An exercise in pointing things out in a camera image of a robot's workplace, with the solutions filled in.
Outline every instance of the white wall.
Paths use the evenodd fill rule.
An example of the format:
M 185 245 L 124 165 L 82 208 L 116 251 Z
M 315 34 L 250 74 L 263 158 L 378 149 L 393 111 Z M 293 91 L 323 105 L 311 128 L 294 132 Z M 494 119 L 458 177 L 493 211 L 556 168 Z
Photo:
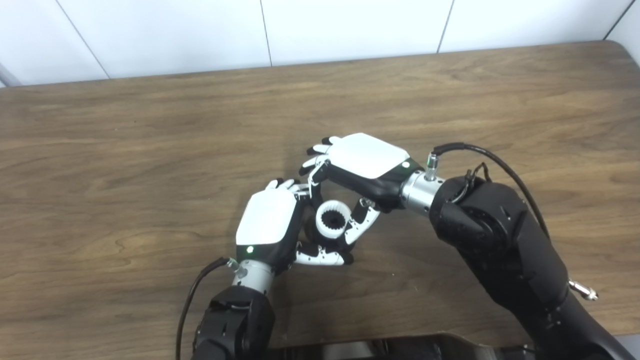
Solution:
M 270 66 L 260 0 L 58 0 L 111 78 Z
M 273 65 L 437 52 L 451 0 L 262 0 Z
M 611 31 L 607 40 L 619 42 L 640 64 L 640 2 L 635 2 Z
M 602 40 L 630 0 L 456 0 L 441 52 Z
M 33 85 L 601 40 L 631 0 L 0 0 Z M 609 37 L 638 55 L 640 5 Z
M 55 0 L 0 0 L 0 79 L 34 85 L 107 75 Z

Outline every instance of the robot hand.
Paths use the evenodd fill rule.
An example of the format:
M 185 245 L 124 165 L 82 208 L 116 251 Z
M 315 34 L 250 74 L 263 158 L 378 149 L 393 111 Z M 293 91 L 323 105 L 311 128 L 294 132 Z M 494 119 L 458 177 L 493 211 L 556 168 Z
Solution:
M 306 184 L 277 179 L 270 182 L 265 190 L 253 194 L 246 206 L 236 232 L 236 256 L 243 267 L 252 266 L 258 268 L 253 273 L 264 274 L 265 279 L 257 281 L 260 284 L 258 288 L 263 291 L 271 284 L 271 280 L 267 278 L 273 277 L 273 274 L 270 277 L 267 274 L 278 275 L 294 262 L 304 265 L 351 264 L 353 257 L 349 250 L 357 239 L 354 234 L 359 235 L 361 230 L 364 232 L 369 226 L 360 223 L 371 224 L 378 214 L 368 203 L 363 202 L 367 206 L 357 208 L 354 213 L 359 222 L 351 219 L 339 231 L 321 227 L 320 230 L 324 230 L 326 237 L 317 235 L 314 236 L 315 244 L 303 243 L 298 241 L 298 234 L 309 198 Z M 350 240 L 348 244 L 344 241 L 345 238 Z M 335 244 L 345 245 L 333 246 L 332 240 Z M 245 279 L 241 284 L 253 284 L 253 281 L 248 280 Z
M 250 260 L 287 270 L 296 259 L 298 233 L 309 201 L 306 184 L 273 180 L 253 194 L 236 232 L 238 262 Z
M 300 175 L 308 174 L 316 209 L 323 202 L 320 185 L 328 179 L 364 196 L 383 213 L 408 208 L 427 216 L 444 181 L 435 175 L 436 156 L 429 155 L 425 171 L 405 150 L 363 133 L 324 138 L 307 153 L 317 156 L 302 164 Z
M 320 184 L 328 179 L 375 202 L 378 209 L 388 213 L 402 207 L 402 184 L 414 172 L 424 171 L 405 150 L 363 133 L 324 138 L 307 154 L 317 156 L 302 164 L 300 175 L 308 174 L 316 209 L 322 203 Z

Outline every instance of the robot finger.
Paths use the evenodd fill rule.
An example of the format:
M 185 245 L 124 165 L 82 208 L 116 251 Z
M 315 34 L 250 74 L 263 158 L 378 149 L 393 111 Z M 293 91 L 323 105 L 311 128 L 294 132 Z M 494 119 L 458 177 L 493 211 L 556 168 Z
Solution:
M 326 154 L 327 151 L 329 151 L 329 148 L 331 147 L 331 145 L 314 145 L 313 147 L 310 147 L 309 149 L 307 149 L 307 155 L 322 155 L 322 154 Z
M 275 180 L 271 180 L 271 181 L 267 184 L 267 187 L 265 187 L 265 190 L 266 190 L 266 189 L 275 189 L 275 188 L 278 188 L 278 186 L 279 186 L 280 184 L 282 184 L 282 181 L 283 181 L 283 180 L 282 180 L 282 178 L 281 178 L 281 177 L 279 177 L 278 179 L 275 179 Z
M 300 176 L 305 176 L 309 172 L 311 172 L 311 170 L 313 170 L 313 168 L 316 167 L 316 160 L 318 159 L 318 157 L 319 156 L 316 156 L 315 158 L 311 158 L 305 161 L 304 164 L 302 164 L 302 167 L 300 167 L 300 170 L 298 170 L 298 174 Z
M 292 193 L 309 193 L 309 185 L 308 184 L 294 184 L 289 188 L 289 191 Z
M 289 189 L 290 187 L 293 186 L 294 183 L 295 183 L 294 179 L 286 180 L 282 184 L 278 185 L 278 189 Z
M 329 136 L 328 138 L 322 139 L 323 145 L 335 145 L 338 141 L 340 141 L 338 136 Z
M 295 263 L 302 265 L 339 266 L 353 263 L 349 253 L 327 252 L 322 246 L 298 243 Z

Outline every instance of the black cable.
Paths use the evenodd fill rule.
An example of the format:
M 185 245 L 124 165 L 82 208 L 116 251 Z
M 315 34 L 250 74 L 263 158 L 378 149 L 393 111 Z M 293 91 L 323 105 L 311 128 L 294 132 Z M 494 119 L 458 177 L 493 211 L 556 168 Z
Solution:
M 204 279 L 204 277 L 207 276 L 210 272 L 223 266 L 228 261 L 228 258 L 217 259 L 211 264 L 205 266 L 193 281 L 193 285 L 191 285 L 191 289 L 189 290 L 189 294 L 187 295 L 187 300 L 184 302 L 184 307 L 182 308 L 182 313 L 180 314 L 180 320 L 178 321 L 178 333 L 175 336 L 175 360 L 180 360 L 182 328 L 184 327 L 184 321 L 187 318 L 187 313 L 189 312 L 189 306 L 191 305 L 191 301 L 193 300 L 193 295 L 196 293 L 196 289 L 198 288 L 198 285 L 200 285 L 200 281 L 202 281 L 202 279 Z
M 516 174 L 516 172 L 513 171 L 513 169 L 510 168 L 509 165 L 507 165 L 507 163 L 505 163 L 497 155 L 495 155 L 494 153 L 492 153 L 487 149 L 484 149 L 480 146 L 463 143 L 463 142 L 447 143 L 444 145 L 436 146 L 433 148 L 432 153 L 437 156 L 440 156 L 445 152 L 449 152 L 453 150 L 471 150 L 479 154 L 482 154 L 487 158 L 490 158 L 491 160 L 493 160 L 493 162 L 498 164 L 498 166 L 501 167 L 504 170 L 504 172 L 506 172 L 507 175 L 510 176 L 518 185 L 518 187 L 520 188 L 520 191 L 522 191 L 524 197 L 527 199 L 527 202 L 531 207 L 531 211 L 533 211 L 533 214 L 536 216 L 536 220 L 538 221 L 540 228 L 545 233 L 547 238 L 551 239 L 551 237 L 549 236 L 549 231 L 547 230 L 545 219 L 542 217 L 542 213 L 540 213 L 540 209 L 538 208 L 536 201 L 533 199 L 531 192 L 529 192 L 529 189 L 527 189 L 527 186 L 524 185 L 524 182 L 522 181 L 522 179 L 520 179 L 520 176 L 518 176 L 518 174 Z

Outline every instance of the white robotic hand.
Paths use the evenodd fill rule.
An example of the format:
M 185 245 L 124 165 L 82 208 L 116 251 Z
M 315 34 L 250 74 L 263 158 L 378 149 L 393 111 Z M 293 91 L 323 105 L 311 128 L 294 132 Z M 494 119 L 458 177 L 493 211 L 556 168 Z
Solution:
M 325 138 L 322 144 L 307 150 L 317 155 L 302 164 L 300 175 L 308 174 L 311 201 L 323 202 L 320 184 L 331 180 L 353 190 L 388 213 L 402 208 L 401 188 L 414 173 L 424 169 L 409 154 L 395 145 L 357 133 L 339 138 Z
M 306 184 L 295 180 L 270 182 L 253 194 L 236 232 L 238 261 L 259 261 L 275 269 L 287 270 L 296 259 L 298 233 L 308 205 Z
M 253 273 L 263 274 L 265 277 L 268 277 L 268 273 L 271 272 L 269 269 L 273 269 L 275 274 L 279 274 L 287 270 L 294 262 L 306 265 L 352 263 L 353 257 L 348 254 L 345 247 L 333 246 L 331 243 L 312 245 L 298 241 L 304 210 L 309 204 L 309 198 L 308 185 L 299 184 L 295 180 L 273 180 L 266 189 L 253 194 L 246 205 L 236 232 L 238 262 L 243 266 L 259 267 L 260 270 Z M 360 221 L 363 224 L 355 223 L 351 219 L 349 224 L 342 226 L 335 238 L 344 239 L 347 234 L 349 239 L 355 241 L 357 236 L 350 234 L 361 234 L 378 215 L 378 212 L 369 206 L 363 210 L 364 212 L 362 209 L 360 210 L 364 216 Z M 264 286 L 270 281 L 261 279 L 257 283 Z

